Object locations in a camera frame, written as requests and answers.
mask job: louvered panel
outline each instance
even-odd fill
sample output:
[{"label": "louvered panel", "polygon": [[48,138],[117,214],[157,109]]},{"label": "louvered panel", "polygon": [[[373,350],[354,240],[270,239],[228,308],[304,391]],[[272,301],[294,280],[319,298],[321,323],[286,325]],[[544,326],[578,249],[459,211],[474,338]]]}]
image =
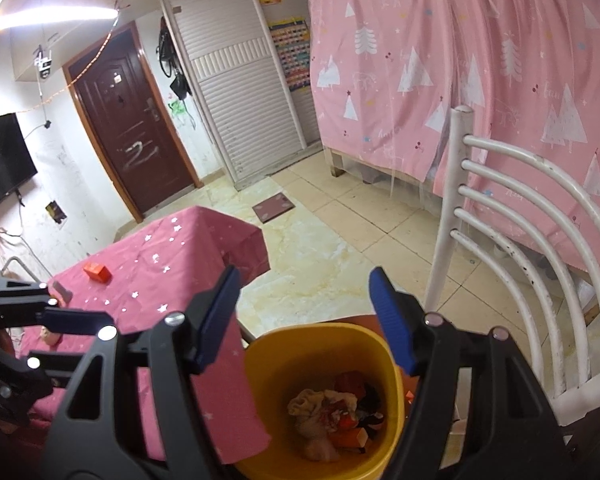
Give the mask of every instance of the louvered panel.
[{"label": "louvered panel", "polygon": [[291,92],[298,119],[302,126],[304,139],[307,144],[320,140],[320,129],[318,119],[315,116],[314,96],[309,87],[301,88]]},{"label": "louvered panel", "polygon": [[231,45],[215,52],[210,52],[197,59],[192,59],[196,77],[203,81],[245,63],[271,56],[264,38],[245,41]]},{"label": "louvered panel", "polygon": [[200,86],[238,178],[302,149],[271,58],[219,73]]},{"label": "louvered panel", "polygon": [[263,36],[252,0],[170,0],[190,59]]}]

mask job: chair backrest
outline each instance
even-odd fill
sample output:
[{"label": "chair backrest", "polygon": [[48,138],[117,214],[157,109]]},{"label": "chair backrest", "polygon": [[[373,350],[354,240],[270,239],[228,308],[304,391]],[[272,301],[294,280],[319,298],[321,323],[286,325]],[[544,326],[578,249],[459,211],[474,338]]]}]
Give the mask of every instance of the chair backrest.
[{"label": "chair backrest", "polygon": [[[504,186],[526,200],[529,200],[542,210],[555,224],[569,237],[582,261],[587,267],[595,293],[600,304],[600,264],[594,256],[593,250],[583,238],[579,229],[571,220],[547,197],[539,194],[535,189],[523,184],[519,180],[503,174],[497,170],[487,168],[470,160],[471,148],[487,150],[501,155],[510,156],[515,160],[524,162],[541,171],[546,176],[557,182],[564,190],[570,193],[586,214],[592,219],[595,227],[600,232],[600,208],[593,202],[584,188],[570,177],[564,170],[542,156],[523,150],[512,144],[497,140],[485,139],[474,136],[474,112],[471,108],[461,105],[451,111],[450,135],[448,142],[448,165],[443,194],[442,215],[440,228],[434,252],[433,265],[427,283],[424,308],[426,311],[436,310],[440,302],[440,294],[445,277],[449,269],[451,257],[456,244],[460,244],[487,264],[493,272],[503,281],[513,296],[525,324],[526,334],[531,349],[531,365],[538,380],[544,382],[544,362],[542,358],[541,341],[538,337],[536,322],[529,309],[526,299],[516,281],[502,267],[499,261],[481,248],[471,238],[461,231],[463,222],[485,234],[520,266],[528,278],[535,293],[538,295],[542,313],[548,327],[549,343],[551,346],[554,390],[548,392],[553,396],[552,406],[562,425],[582,418],[587,412],[600,406],[600,374],[591,377],[589,363],[589,341],[587,327],[576,293],[573,279],[557,251],[547,238],[528,219],[514,211],[507,205],[497,201],[492,196],[487,196],[467,186],[468,175],[476,174],[485,179]],[[544,256],[554,269],[557,279],[564,290],[573,333],[575,339],[575,352],[578,365],[576,387],[567,390],[564,371],[564,353],[562,348],[562,335],[552,307],[552,299],[541,279],[534,264],[526,257],[517,245],[483,220],[476,218],[472,213],[463,208],[466,199],[472,200],[484,207],[490,208],[507,218],[526,232],[538,245]]]}]

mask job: television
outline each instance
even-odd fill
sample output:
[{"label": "television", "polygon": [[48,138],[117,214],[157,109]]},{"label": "television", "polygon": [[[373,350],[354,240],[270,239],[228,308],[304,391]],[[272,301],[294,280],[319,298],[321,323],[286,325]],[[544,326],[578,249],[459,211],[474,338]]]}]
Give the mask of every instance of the television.
[{"label": "television", "polygon": [[0,116],[0,201],[37,172],[16,114]]}]

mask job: door frame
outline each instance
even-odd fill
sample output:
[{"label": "door frame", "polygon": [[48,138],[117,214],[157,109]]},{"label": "door frame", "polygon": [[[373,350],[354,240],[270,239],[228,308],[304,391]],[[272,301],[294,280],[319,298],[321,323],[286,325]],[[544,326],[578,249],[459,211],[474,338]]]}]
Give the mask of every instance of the door frame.
[{"label": "door frame", "polygon": [[[173,142],[176,145],[176,150],[177,150],[178,154],[180,155],[180,158],[183,161],[185,168],[187,169],[187,173],[189,173],[189,175],[191,176],[191,179],[193,180],[193,184],[196,188],[203,187],[204,184],[199,179],[198,174],[196,173],[196,168],[193,166],[193,163],[192,163],[191,159],[189,158],[189,155],[187,155],[187,151],[184,148],[182,140],[178,136],[178,133],[173,124],[173,121],[171,121],[171,117],[167,112],[166,106],[164,105],[164,101],[162,100],[162,95],[160,94],[158,85],[155,82],[154,74],[151,72],[151,68],[149,67],[149,62],[147,61],[146,54],[144,52],[144,48],[142,47],[142,44],[140,43],[140,36],[138,34],[138,28],[136,27],[136,22],[132,21],[132,22],[127,23],[126,25],[121,26],[118,30],[116,30],[114,33],[112,33],[111,37],[115,38],[117,35],[122,34],[124,32],[128,32],[128,31],[131,31],[131,36],[133,37],[134,46],[136,48],[136,54],[138,55],[138,60],[140,61],[140,65],[142,66],[142,72],[144,73],[144,77],[147,80],[147,82],[149,83],[151,93],[154,96],[154,102],[156,103],[158,111],[160,112],[160,115],[162,116],[162,120],[166,124],[167,130],[169,131],[171,138],[173,139]],[[76,61],[78,61],[79,59],[82,59],[84,56],[86,56],[88,53],[90,53],[94,49],[102,46],[103,42],[104,42],[104,40],[96,41],[95,43],[88,46],[86,49],[81,51],[76,56],[73,56],[68,62],[66,62],[62,66],[62,72],[64,73],[64,78],[66,79],[67,83],[70,83],[73,79],[69,72],[70,66],[72,64],[74,64]],[[142,212],[140,211],[140,209],[138,208],[138,206],[136,205],[134,200],[131,198],[131,195],[128,192],[128,190],[126,189],[124,183],[122,182],[122,179],[120,179],[118,172],[115,170],[111,161],[109,160],[109,157],[107,156],[106,152],[104,151],[104,149],[100,143],[100,139],[98,138],[97,134],[95,133],[95,128],[91,124],[89,116],[86,112],[86,109],[82,102],[82,96],[78,93],[75,85],[69,86],[69,93],[71,94],[71,98],[72,98],[72,101],[74,102],[75,109],[78,112],[78,116],[80,117],[80,122],[82,122],[82,126],[84,127],[84,130],[87,132],[87,137],[89,137],[91,145],[93,146],[93,149],[95,150],[96,155],[98,156],[98,159],[100,160],[100,163],[102,164],[102,167],[107,172],[107,175],[111,179],[113,186],[116,188],[116,191],[120,195],[120,198],[125,203],[126,207],[129,209],[129,212],[133,216],[134,220],[137,223],[142,223],[142,221],[144,220],[144,215],[142,214]]]}]

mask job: yellow trash bin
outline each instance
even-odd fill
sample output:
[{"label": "yellow trash bin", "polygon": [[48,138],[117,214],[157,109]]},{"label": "yellow trash bin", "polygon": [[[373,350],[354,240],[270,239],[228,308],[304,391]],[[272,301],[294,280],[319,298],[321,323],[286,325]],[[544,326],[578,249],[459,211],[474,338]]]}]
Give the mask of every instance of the yellow trash bin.
[{"label": "yellow trash bin", "polygon": [[[347,323],[283,328],[256,339],[246,351],[256,408],[272,437],[262,453],[236,464],[250,480],[375,480],[384,470],[404,425],[400,371],[386,342]],[[310,462],[286,406],[301,390],[333,387],[339,373],[358,370],[378,389],[385,424],[368,453],[341,452],[332,463]]]}]

